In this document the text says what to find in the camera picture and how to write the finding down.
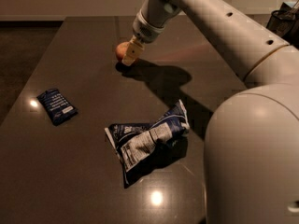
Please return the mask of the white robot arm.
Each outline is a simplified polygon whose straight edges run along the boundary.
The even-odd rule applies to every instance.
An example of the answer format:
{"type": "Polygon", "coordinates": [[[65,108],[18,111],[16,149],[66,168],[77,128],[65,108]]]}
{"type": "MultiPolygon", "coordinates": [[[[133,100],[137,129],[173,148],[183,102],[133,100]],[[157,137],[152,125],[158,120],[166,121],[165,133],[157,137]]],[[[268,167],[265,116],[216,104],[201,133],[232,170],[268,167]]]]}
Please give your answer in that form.
{"type": "Polygon", "coordinates": [[[206,224],[299,224],[299,50],[222,0],[146,0],[124,63],[179,12],[246,86],[206,128],[206,224]]]}

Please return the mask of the white ribbed gripper body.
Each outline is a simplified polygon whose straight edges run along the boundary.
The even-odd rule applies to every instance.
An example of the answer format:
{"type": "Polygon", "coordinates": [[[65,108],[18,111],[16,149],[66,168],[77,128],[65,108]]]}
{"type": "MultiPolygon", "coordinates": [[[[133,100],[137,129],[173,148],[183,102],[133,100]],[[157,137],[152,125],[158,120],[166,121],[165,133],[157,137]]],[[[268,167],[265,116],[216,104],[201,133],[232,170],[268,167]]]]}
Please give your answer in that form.
{"type": "Polygon", "coordinates": [[[142,9],[133,22],[133,34],[142,43],[152,43],[164,30],[164,16],[158,12],[150,14],[142,9]]]}

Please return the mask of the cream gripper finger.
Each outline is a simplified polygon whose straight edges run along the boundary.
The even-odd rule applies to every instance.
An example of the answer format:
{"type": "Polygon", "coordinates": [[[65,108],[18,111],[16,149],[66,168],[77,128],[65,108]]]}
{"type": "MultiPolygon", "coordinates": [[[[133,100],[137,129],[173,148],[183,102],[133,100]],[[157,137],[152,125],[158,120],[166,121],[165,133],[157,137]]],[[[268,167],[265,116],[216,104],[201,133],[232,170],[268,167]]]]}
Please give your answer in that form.
{"type": "Polygon", "coordinates": [[[143,43],[133,35],[127,44],[127,48],[121,62],[127,66],[132,65],[140,57],[144,49],[145,47],[143,43]]]}

